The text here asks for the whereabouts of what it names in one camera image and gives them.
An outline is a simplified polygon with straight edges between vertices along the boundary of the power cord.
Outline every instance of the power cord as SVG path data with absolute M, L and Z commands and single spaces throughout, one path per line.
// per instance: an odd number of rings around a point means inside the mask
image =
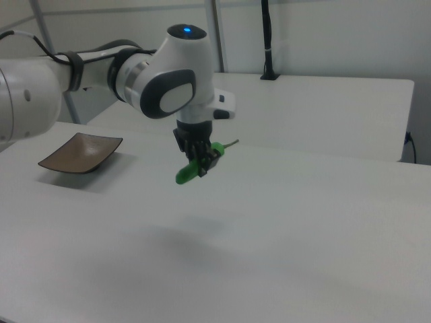
M 2 34 L 0 34 L 0 40 L 2 40 L 3 38 L 6 38 L 8 36 L 13 36 L 13 35 L 19 35 L 19 36 L 25 36 L 25 37 L 29 37 L 31 39 L 33 39 L 37 45 L 43 50 L 43 52 L 49 56 L 50 58 L 53 59 L 54 62 L 58 63 L 58 64 L 63 64 L 63 65 L 71 65 L 71 63 L 69 61 L 64 61 L 63 59 L 59 59 L 58 57 L 56 57 L 53 53 L 51 53 L 44 45 L 43 43 L 39 40 L 39 38 L 37 38 L 35 35 L 29 33 L 29 32 L 22 32 L 20 30 L 8 30 Z M 147 50 L 148 53 L 150 55 L 154 54 L 156 51 L 155 50 Z M 87 59 L 84 61 L 84 64 L 87 63 L 93 63 L 96 61 L 101 61 L 103 59 L 110 59 L 112 57 L 115 57 L 115 53 L 114 54 L 110 54 L 110 55 L 105 55 L 102 57 L 96 57 L 94 59 Z
M 271 17 L 268 15 L 269 20 L 269 43 L 272 41 L 272 25 L 271 25 Z M 263 74 L 265 74 L 267 71 L 267 61 L 265 59 L 265 62 L 263 63 Z
M 411 146 L 413 147 L 414 161 L 415 161 L 415 164 L 417 164 L 417 162 L 416 162 L 416 147 L 415 147 L 415 142 L 413 141 L 413 137 L 411 136 L 411 133 L 405 133 L 404 145 L 407 145 L 409 143 L 409 141 L 411 141 Z

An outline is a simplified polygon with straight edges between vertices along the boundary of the white tabletop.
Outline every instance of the white tabletop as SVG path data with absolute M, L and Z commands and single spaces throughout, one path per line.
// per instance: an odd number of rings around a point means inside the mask
M 385 161 L 401 159 L 413 82 L 399 79 L 215 73 L 236 96 L 237 117 L 213 123 L 213 138 L 247 145 Z M 172 133 L 175 117 L 151 120 L 117 102 L 89 125 Z
M 94 173 L 37 163 L 123 137 Z M 57 123 L 0 154 L 0 316 L 58 322 L 429 322 L 428 166 L 250 147 L 202 179 L 172 135 Z

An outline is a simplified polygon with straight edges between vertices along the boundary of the brown tray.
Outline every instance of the brown tray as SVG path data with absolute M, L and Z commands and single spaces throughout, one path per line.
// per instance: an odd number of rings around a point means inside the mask
M 63 173 L 89 173 L 106 160 L 122 141 L 123 138 L 77 133 L 38 165 Z

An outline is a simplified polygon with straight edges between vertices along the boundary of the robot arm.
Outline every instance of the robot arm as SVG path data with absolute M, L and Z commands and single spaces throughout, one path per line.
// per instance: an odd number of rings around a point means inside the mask
M 212 120 L 234 118 L 235 97 L 213 87 L 211 49 L 202 29 L 172 26 L 153 53 L 119 40 L 87 52 L 0 60 L 0 143 L 48 131 L 63 92 L 108 87 L 149 118 L 176 113 L 180 150 L 205 175 L 218 159 L 209 140 Z

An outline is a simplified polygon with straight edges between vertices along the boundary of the black cable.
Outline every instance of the black cable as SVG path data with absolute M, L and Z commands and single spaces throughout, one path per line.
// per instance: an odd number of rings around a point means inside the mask
M 0 40 L 2 40 L 3 38 L 6 38 L 8 36 L 11 36 L 13 34 L 15 34 L 15 32 L 13 32 L 13 30 L 8 30 L 8 31 L 0 34 Z
M 415 164 L 417 164 L 417 161 L 416 161 L 416 146 L 415 146 L 415 142 L 413 141 L 413 137 L 411 136 L 411 133 L 405 133 L 404 145 L 407 145 L 409 141 L 411 141 L 411 146 L 413 147 L 413 158 L 414 158 L 414 163 L 415 163 Z
M 411 146 L 413 147 L 413 156 L 414 156 L 414 159 L 415 159 L 415 164 L 417 164 L 417 162 L 416 162 L 416 147 L 415 147 L 415 142 L 413 141 L 413 138 L 411 137 L 411 135 L 410 135 L 410 141 L 411 141 Z
M 0 40 L 2 40 L 5 37 L 8 36 L 12 36 L 14 35 L 15 32 L 13 30 L 8 30 L 2 34 L 0 34 Z M 51 53 L 46 47 L 45 45 L 43 45 L 43 43 L 39 40 L 39 38 L 37 38 L 35 35 L 32 35 L 32 39 L 37 43 L 37 45 L 43 50 L 43 52 L 50 57 L 54 62 L 58 63 L 58 64 L 63 64 L 63 65 L 71 65 L 71 63 L 69 61 L 64 61 L 62 59 L 59 59 L 58 57 L 56 57 L 53 53 Z M 153 55 L 156 52 L 155 49 L 153 50 L 144 50 L 144 54 L 149 54 L 149 55 Z M 101 57 L 96 57 L 94 59 L 87 59 L 84 61 L 84 64 L 88 64 L 88 63 L 93 63 L 93 62 L 97 62 L 97 61 L 102 61 L 104 59 L 110 59 L 115 57 L 116 53 L 114 54 L 110 54 L 110 55 L 106 55 L 106 56 L 101 56 Z
M 59 59 L 58 57 L 54 56 L 44 45 L 43 43 L 39 40 L 39 38 L 37 38 L 36 36 L 33 36 L 33 40 L 37 43 L 37 45 L 39 45 L 39 47 L 43 50 L 43 52 L 49 56 L 50 58 L 53 59 L 54 62 L 58 63 L 58 64 L 63 64 L 63 65 L 71 65 L 71 63 L 69 61 L 64 61 L 63 59 Z
M 271 18 L 268 16 L 269 20 L 269 42 L 271 43 L 272 40 L 272 26 L 271 26 Z M 263 63 L 263 74 L 267 71 L 267 60 L 265 58 L 265 62 Z

